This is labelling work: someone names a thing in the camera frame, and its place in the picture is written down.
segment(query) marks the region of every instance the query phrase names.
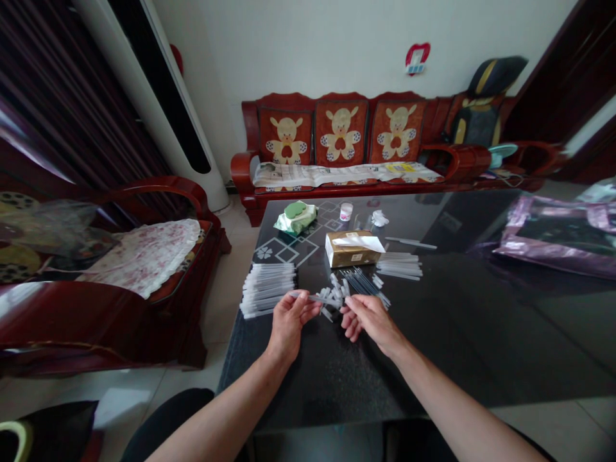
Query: hand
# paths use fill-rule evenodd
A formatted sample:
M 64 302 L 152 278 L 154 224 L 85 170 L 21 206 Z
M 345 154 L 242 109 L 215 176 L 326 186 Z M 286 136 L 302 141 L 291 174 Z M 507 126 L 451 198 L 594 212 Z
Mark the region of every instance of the hand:
M 345 298 L 346 305 L 340 309 L 344 314 L 342 328 L 346 337 L 356 342 L 365 329 L 386 356 L 391 357 L 407 343 L 395 325 L 379 297 L 354 295 Z
M 298 294 L 295 298 L 291 292 Z M 274 307 L 274 320 L 266 354 L 291 365 L 300 351 L 302 327 L 313 317 L 319 315 L 321 302 L 308 300 L 309 292 L 293 290 L 287 292 Z

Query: black glass coffee table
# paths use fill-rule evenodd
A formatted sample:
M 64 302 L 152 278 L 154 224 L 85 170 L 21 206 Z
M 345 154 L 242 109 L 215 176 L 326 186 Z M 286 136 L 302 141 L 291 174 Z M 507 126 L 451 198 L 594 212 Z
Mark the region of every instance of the black glass coffee table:
M 306 201 L 318 218 L 297 238 L 273 228 L 292 201 L 271 201 L 253 262 L 293 262 L 299 288 L 330 286 L 327 232 L 372 229 L 379 237 L 419 239 L 437 250 L 392 242 L 420 255 L 414 282 L 381 276 L 389 310 L 406 337 L 487 407 L 608 396 L 616 390 L 616 284 L 492 255 L 517 190 Z M 347 223 L 339 206 L 354 205 Z M 383 228 L 368 219 L 381 209 Z M 374 266 L 364 266 L 370 274 Z M 264 351 L 271 315 L 239 312 L 218 391 Z M 424 411 L 393 363 L 362 333 L 356 344 L 339 322 L 309 322 L 302 347 L 257 430 L 374 422 Z

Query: green lid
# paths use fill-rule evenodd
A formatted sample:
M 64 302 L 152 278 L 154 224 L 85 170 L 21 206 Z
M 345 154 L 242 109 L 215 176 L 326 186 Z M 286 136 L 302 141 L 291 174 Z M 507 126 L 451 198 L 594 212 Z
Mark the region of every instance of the green lid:
M 293 219 L 297 217 L 297 215 L 301 215 L 304 213 L 306 209 L 306 204 L 301 201 L 294 202 L 292 204 L 287 205 L 284 209 L 284 214 L 288 219 Z

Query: wooden sofa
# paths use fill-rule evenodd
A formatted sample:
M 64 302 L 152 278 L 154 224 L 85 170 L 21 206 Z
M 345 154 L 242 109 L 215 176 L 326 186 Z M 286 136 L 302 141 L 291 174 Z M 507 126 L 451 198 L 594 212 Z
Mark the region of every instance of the wooden sofa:
M 379 105 L 393 102 L 405 104 L 411 108 L 414 106 L 421 107 L 422 114 L 420 119 L 417 119 L 416 146 L 411 150 L 412 152 L 404 159 L 395 157 L 387 161 L 408 160 L 421 162 L 428 168 L 441 174 L 444 177 L 443 182 L 415 184 L 375 182 L 374 184 L 367 185 L 322 185 L 314 189 L 303 188 L 301 191 L 263 191 L 263 188 L 255 188 L 253 185 L 251 163 L 254 170 L 254 164 L 257 161 L 255 158 L 258 158 L 259 162 L 272 160 L 271 152 L 274 150 L 273 145 L 267 144 L 266 138 L 270 135 L 275 136 L 275 133 L 271 132 L 271 127 L 265 127 L 269 123 L 268 121 L 271 120 L 270 114 L 277 115 L 272 117 L 277 123 L 282 121 L 281 117 L 285 113 L 294 114 L 296 119 L 298 119 L 298 112 L 304 114 L 302 116 L 304 127 L 300 127 L 298 124 L 296 129 L 298 139 L 301 139 L 299 136 L 300 130 L 303 130 L 306 136 L 306 143 L 304 143 L 306 146 L 301 146 L 299 151 L 301 152 L 302 149 L 307 151 L 302 153 L 303 164 L 310 163 L 344 167 L 357 163 L 372 164 L 385 161 L 382 158 L 375 158 L 373 154 L 373 147 L 375 146 L 375 139 L 373 138 L 378 137 L 378 133 L 373 133 L 373 127 Z M 328 103 L 349 103 L 350 105 L 357 104 L 360 107 L 366 107 L 366 122 L 363 136 L 354 145 L 357 150 L 357 156 L 348 161 L 345 159 L 342 162 L 332 163 L 327 162 L 327 159 L 323 159 L 320 144 L 323 144 L 323 142 L 327 143 L 327 141 L 320 143 L 321 138 L 317 133 L 318 127 L 323 126 L 320 122 L 320 119 L 323 117 L 323 111 L 319 111 L 319 107 Z M 330 93 L 318 99 L 308 98 L 300 93 L 272 93 L 257 101 L 243 102 L 242 111 L 246 126 L 247 150 L 234 155 L 231 162 L 231 175 L 241 197 L 242 204 L 246 209 L 246 214 L 250 218 L 250 223 L 254 227 L 261 224 L 265 208 L 270 200 L 310 200 L 311 198 L 323 197 L 438 193 L 511 187 L 500 179 L 480 177 L 490 166 L 491 155 L 487 148 L 478 145 L 447 144 L 443 142 L 444 134 L 449 133 L 452 126 L 454 114 L 462 107 L 462 104 L 467 103 L 468 98 L 466 98 L 465 93 L 447 98 L 425 99 L 413 92 L 387 92 L 372 99 L 368 99 L 358 93 Z M 491 99 L 490 104 L 498 105 L 500 126 L 504 126 L 515 104 L 515 98 L 497 97 L 493 100 Z M 335 123 L 330 117 L 331 115 L 330 111 L 327 117 L 332 121 L 325 121 L 326 123 Z M 515 144 L 518 146 L 518 151 L 513 156 L 505 159 L 504 168 L 509 169 L 512 173 L 523 175 L 523 180 L 516 178 L 516 181 L 519 182 L 517 187 L 521 189 L 536 191 L 541 188 L 544 177 L 560 168 L 564 162 L 564 157 L 560 155 L 560 147 L 536 141 L 516 141 Z M 280 159 L 282 159 L 283 163 L 287 163 L 293 157 L 285 156 L 281 158 L 278 156 L 278 160 Z
M 200 226 L 200 238 L 185 262 L 147 299 L 98 282 L 0 281 L 0 375 L 65 375 L 152 366 L 203 368 L 207 355 L 201 336 L 203 295 L 218 257 L 230 253 L 231 245 L 220 220 L 208 209 L 201 186 L 178 176 L 161 176 L 113 191 L 93 191 L 55 176 L 3 140 L 0 184 L 3 203 L 24 199 L 27 206 L 57 199 L 101 206 L 113 203 L 138 223 L 148 225 L 165 219 L 136 196 L 177 194 L 188 199 Z M 118 227 L 104 215 L 92 225 L 110 232 L 130 229 Z M 6 246 L 0 242 L 0 250 Z M 47 257 L 41 255 L 41 262 Z

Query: person's left hand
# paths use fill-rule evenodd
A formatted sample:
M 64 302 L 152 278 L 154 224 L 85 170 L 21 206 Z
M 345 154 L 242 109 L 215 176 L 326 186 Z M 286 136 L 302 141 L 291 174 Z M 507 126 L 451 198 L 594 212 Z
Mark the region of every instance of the person's left hand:
M 306 290 L 287 292 L 274 307 L 274 320 L 266 353 L 290 365 L 300 351 L 302 327 L 321 311 L 321 302 L 308 300 Z

